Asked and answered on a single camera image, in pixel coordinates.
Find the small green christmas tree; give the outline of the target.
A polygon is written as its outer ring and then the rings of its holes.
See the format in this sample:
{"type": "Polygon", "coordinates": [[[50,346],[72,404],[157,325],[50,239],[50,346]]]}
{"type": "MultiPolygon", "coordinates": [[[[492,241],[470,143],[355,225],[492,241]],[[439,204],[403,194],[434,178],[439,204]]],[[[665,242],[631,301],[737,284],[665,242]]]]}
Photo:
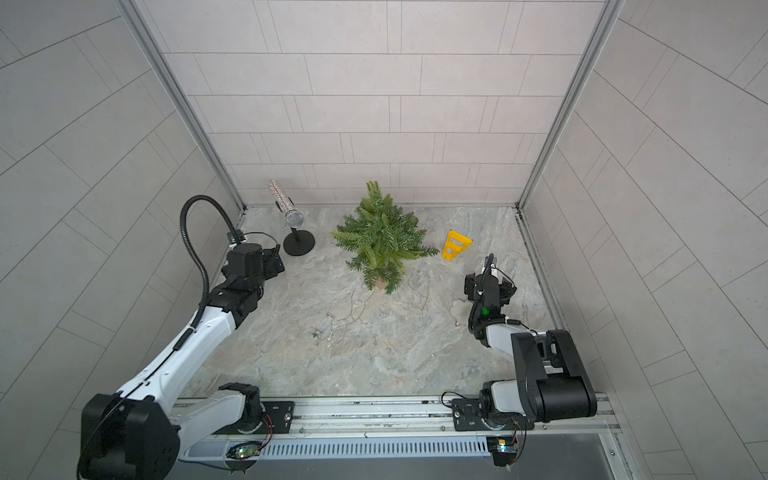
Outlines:
{"type": "Polygon", "coordinates": [[[435,256],[439,250],[426,246],[427,231],[419,227],[415,213],[406,213],[382,191],[376,181],[366,183],[367,194],[352,215],[331,233],[337,247],[353,254],[347,267],[363,275],[364,286],[396,291],[406,274],[405,263],[435,256]]]}

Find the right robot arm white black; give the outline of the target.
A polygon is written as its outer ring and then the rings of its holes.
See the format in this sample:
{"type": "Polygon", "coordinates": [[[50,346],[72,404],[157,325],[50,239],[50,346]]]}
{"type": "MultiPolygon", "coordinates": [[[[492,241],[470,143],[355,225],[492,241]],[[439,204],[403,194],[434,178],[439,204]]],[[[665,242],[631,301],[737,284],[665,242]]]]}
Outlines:
{"type": "Polygon", "coordinates": [[[483,346],[513,359],[515,377],[483,384],[477,412],[489,429],[531,429],[535,423],[589,418],[597,397],[571,334],[536,331],[502,313],[514,283],[491,273],[468,274],[468,331],[483,346]]]}

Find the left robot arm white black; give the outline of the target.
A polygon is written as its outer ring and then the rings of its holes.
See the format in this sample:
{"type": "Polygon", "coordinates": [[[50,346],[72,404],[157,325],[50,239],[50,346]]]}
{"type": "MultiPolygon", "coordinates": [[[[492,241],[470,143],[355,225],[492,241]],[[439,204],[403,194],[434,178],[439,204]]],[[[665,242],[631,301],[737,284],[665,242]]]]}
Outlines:
{"type": "Polygon", "coordinates": [[[265,428],[264,440],[237,450],[239,459],[268,444],[275,425],[255,385],[230,382],[183,413],[173,407],[206,358],[257,308],[266,280],[284,270],[279,247],[241,243],[228,252],[224,281],[204,292],[182,332],[117,392],[86,404],[77,478],[163,479],[180,454],[222,428],[265,428]]]}

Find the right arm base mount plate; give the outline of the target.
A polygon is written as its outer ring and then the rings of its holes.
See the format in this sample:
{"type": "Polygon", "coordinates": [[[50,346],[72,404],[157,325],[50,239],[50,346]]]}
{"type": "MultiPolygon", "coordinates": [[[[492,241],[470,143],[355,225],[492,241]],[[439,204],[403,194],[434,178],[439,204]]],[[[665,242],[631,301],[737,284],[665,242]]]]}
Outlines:
{"type": "Polygon", "coordinates": [[[447,400],[457,432],[527,431],[535,425],[519,413],[489,413],[478,398],[455,397],[447,400]]]}

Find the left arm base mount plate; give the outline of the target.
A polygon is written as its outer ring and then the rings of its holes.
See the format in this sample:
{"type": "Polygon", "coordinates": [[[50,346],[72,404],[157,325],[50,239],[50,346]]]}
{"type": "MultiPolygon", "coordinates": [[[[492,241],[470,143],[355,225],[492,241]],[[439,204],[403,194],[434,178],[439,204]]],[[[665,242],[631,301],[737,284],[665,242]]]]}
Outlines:
{"type": "Polygon", "coordinates": [[[262,401],[259,407],[246,403],[241,418],[222,427],[216,435],[287,434],[290,431],[295,403],[292,401],[262,401]]]}

